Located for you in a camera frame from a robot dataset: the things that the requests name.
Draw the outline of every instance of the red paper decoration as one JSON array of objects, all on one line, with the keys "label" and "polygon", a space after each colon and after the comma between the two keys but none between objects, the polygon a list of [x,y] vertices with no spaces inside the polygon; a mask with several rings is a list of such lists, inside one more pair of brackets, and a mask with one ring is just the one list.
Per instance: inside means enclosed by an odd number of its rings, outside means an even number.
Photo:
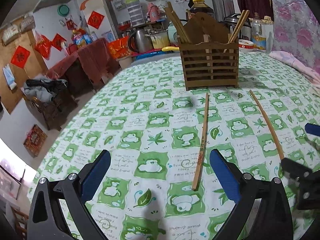
[{"label": "red paper decoration", "polygon": [[67,41],[67,40],[57,33],[56,36],[53,38],[51,44],[57,50],[61,51],[62,50],[61,42],[63,41]]},{"label": "red paper decoration", "polygon": [[29,56],[29,50],[25,49],[24,47],[18,46],[12,56],[11,63],[19,68],[24,68],[24,65],[26,64]]},{"label": "red paper decoration", "polygon": [[98,29],[102,23],[103,18],[104,18],[104,15],[99,14],[95,11],[92,11],[88,19],[88,25],[91,25],[92,27],[95,27],[96,29]]}]

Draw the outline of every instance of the rice cooker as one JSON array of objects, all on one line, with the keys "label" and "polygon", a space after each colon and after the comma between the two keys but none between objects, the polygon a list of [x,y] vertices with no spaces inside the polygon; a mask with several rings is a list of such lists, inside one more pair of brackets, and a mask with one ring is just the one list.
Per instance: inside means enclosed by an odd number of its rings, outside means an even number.
[{"label": "rice cooker", "polygon": [[[229,33],[233,33],[233,30],[235,29],[240,16],[241,16],[240,13],[235,13],[224,18],[223,23],[229,29]],[[247,20],[245,21],[243,27],[241,28],[238,34],[238,39],[251,41],[252,39],[251,28],[252,27],[250,24],[250,20],[249,18],[247,18]]]},{"label": "rice cooker", "polygon": [[168,26],[168,36],[171,44],[178,46],[178,34],[177,34],[176,27],[173,25],[173,23],[170,23]]}]

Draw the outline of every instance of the broken chopstick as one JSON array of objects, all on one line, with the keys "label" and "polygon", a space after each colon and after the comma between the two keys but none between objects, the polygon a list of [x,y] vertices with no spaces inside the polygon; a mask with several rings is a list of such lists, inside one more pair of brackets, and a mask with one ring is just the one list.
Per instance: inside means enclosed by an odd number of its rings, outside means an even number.
[{"label": "broken chopstick", "polygon": [[277,136],[277,134],[275,132],[275,129],[273,128],[272,123],[270,122],[266,112],[263,110],[262,106],[260,105],[259,101],[257,100],[257,98],[254,95],[254,93],[252,92],[252,90],[250,90],[250,94],[253,97],[254,101],[257,103],[257,105],[258,105],[258,107],[259,107],[259,109],[260,109],[260,111],[262,113],[262,116],[263,116],[264,120],[266,120],[268,128],[269,128],[269,130],[271,132],[272,138],[273,138],[273,140],[274,140],[274,142],[276,144],[280,160],[282,160],[284,158],[284,154],[283,154],[283,150],[282,150],[282,147],[280,145],[280,142],[278,140],[278,136]]},{"label": "broken chopstick", "polygon": [[205,106],[204,106],[204,120],[203,120],[202,135],[201,135],[201,144],[200,144],[200,150],[199,150],[198,161],[197,161],[197,166],[196,166],[196,172],[195,172],[195,176],[193,178],[192,187],[191,187],[193,191],[196,191],[196,189],[198,188],[198,183],[201,178],[205,145],[207,143],[208,111],[209,111],[209,94],[206,93]]}]

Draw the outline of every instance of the bowl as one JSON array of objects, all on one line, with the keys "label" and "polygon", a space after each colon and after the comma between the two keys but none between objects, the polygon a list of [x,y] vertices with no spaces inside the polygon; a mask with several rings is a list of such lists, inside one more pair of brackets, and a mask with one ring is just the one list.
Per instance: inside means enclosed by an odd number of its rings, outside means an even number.
[{"label": "bowl", "polygon": [[239,40],[239,50],[245,53],[252,52],[253,42],[247,40]]}]

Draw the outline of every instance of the blue gripper pad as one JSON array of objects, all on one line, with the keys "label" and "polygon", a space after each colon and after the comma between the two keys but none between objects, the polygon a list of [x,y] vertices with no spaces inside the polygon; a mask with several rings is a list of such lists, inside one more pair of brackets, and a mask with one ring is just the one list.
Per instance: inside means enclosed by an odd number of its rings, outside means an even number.
[{"label": "blue gripper pad", "polygon": [[307,123],[307,124],[305,125],[304,129],[305,129],[306,132],[309,133],[309,134],[313,134],[313,135],[316,135],[316,136],[320,136],[320,126],[319,126],[319,125]]},{"label": "blue gripper pad", "polygon": [[81,200],[85,203],[92,200],[101,181],[107,173],[111,164],[110,152],[105,151],[101,159],[95,164],[93,170],[89,173],[87,178],[82,182]]},{"label": "blue gripper pad", "polygon": [[209,158],[210,165],[228,199],[233,200],[237,204],[241,198],[239,183],[220,156],[216,150],[212,150]]}]

